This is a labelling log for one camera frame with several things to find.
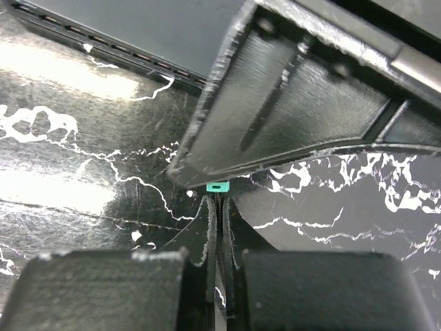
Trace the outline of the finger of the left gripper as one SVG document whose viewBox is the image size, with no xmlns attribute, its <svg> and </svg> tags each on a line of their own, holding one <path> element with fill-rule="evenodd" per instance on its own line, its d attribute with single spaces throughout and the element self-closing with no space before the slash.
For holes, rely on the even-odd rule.
<svg viewBox="0 0 441 331">
<path fill-rule="evenodd" d="M 440 2 L 247 1 L 170 163 L 187 188 L 297 160 L 440 152 Z"/>
</svg>

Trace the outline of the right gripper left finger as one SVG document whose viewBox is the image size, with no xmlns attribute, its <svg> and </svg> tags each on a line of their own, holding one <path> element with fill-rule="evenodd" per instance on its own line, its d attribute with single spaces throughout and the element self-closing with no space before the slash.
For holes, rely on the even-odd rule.
<svg viewBox="0 0 441 331">
<path fill-rule="evenodd" d="M 215 330 L 215 287 L 216 287 L 216 246 L 218 197 L 211 194 L 207 198 L 208 225 L 205 246 L 206 291 L 205 291 L 205 330 Z"/>
</svg>

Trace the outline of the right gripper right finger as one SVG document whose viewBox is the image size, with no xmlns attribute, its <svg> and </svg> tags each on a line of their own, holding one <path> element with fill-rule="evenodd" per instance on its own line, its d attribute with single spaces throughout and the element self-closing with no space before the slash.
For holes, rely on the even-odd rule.
<svg viewBox="0 0 441 331">
<path fill-rule="evenodd" d="M 231 237 L 230 220 L 229 220 L 229 198 L 223 199 L 222 204 L 222 220 L 221 220 L 221 237 L 223 247 L 223 280 L 225 286 L 226 300 L 226 317 L 227 330 L 234 330 L 236 301 L 234 294 L 235 281 L 235 263 L 234 263 L 234 247 Z"/>
</svg>

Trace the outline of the teal cable plug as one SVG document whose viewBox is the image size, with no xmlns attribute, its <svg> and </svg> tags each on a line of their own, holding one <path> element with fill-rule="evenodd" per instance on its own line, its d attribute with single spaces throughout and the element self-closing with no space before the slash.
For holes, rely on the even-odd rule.
<svg viewBox="0 0 441 331">
<path fill-rule="evenodd" d="M 206 191 L 211 193 L 226 193 L 229 192 L 230 182 L 229 181 L 218 181 L 207 183 Z"/>
</svg>

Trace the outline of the black network switch box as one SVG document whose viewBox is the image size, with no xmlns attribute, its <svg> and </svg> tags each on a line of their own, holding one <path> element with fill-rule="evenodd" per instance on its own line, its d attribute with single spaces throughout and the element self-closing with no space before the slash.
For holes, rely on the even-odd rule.
<svg viewBox="0 0 441 331">
<path fill-rule="evenodd" d="M 242 1 L 5 1 L 24 24 L 203 88 Z"/>
</svg>

